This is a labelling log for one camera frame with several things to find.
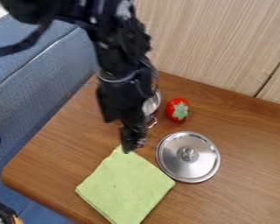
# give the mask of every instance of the metal lid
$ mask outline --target metal lid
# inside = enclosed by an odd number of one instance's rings
[[[173,179],[199,183],[218,171],[221,157],[216,146],[205,136],[180,131],[166,136],[158,144],[157,162]]]

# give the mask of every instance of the lid knob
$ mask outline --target lid knob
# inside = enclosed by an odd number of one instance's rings
[[[193,161],[195,158],[195,149],[192,147],[184,148],[182,158],[187,162]]]

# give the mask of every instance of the green towel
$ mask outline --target green towel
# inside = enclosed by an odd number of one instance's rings
[[[117,147],[75,191],[111,223],[140,223],[175,182],[136,153]]]

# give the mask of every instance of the sofa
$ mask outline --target sofa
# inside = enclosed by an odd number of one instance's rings
[[[34,29],[35,25],[4,16],[0,18],[0,46],[17,43]],[[88,35],[61,21],[54,21],[34,47],[0,58],[0,173],[97,67]],[[0,202],[27,224],[72,223],[1,182]]]

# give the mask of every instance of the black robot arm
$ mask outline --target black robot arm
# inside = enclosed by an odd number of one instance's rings
[[[146,123],[142,106],[157,75],[145,57],[150,36],[136,17],[133,0],[0,0],[17,20],[39,24],[23,42],[0,48],[0,56],[29,48],[54,19],[84,28],[93,40],[101,66],[97,99],[105,122],[122,121],[125,152],[144,145]]]

